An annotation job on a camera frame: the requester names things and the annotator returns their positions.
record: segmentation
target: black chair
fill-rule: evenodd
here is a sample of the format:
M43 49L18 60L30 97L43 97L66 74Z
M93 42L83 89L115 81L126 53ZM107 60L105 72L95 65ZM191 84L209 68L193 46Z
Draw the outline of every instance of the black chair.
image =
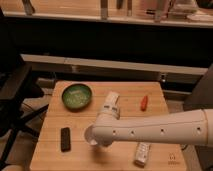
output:
M6 19L0 8L0 137L9 130L10 135L0 158L0 170L6 160L19 131L35 137L39 133L26 125L28 121L47 110L48 105L23 116L21 104L28 97L42 97L41 88L36 85L36 77L31 67L21 58L12 43Z

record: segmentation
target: cable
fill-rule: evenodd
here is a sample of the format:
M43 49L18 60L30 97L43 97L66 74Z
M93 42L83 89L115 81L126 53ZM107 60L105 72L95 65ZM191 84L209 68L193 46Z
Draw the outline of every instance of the cable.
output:
M28 105L28 104L26 104L26 103L22 103L23 105L25 105L26 107L28 107L30 110L32 110L33 112L35 112L36 110L34 109L34 108L32 108L30 105ZM39 117L39 119L41 120L41 121L44 121L44 119L40 116L40 115L38 115L38 117Z

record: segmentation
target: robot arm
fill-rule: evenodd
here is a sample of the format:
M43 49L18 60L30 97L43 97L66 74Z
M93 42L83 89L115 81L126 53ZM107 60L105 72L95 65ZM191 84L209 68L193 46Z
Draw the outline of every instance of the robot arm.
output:
M213 146L213 110L119 120L118 107L105 103L93 126L85 132L91 145L136 141Z

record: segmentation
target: wooden tabletop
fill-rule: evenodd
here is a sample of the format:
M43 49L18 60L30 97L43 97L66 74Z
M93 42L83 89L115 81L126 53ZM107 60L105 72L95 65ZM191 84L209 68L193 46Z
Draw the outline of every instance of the wooden tabletop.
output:
M74 82L56 84L40 133L31 171L186 171L179 145L151 145L144 169L133 164L136 142L114 142L108 148L91 147L84 139L84 131L91 125L109 91L120 94L118 106L121 119L168 114L160 85L155 82L83 82L93 92L92 101L85 109L71 112L61 101L63 90ZM140 110L140 101L148 95L147 110ZM60 129L70 127L72 150L60 151Z

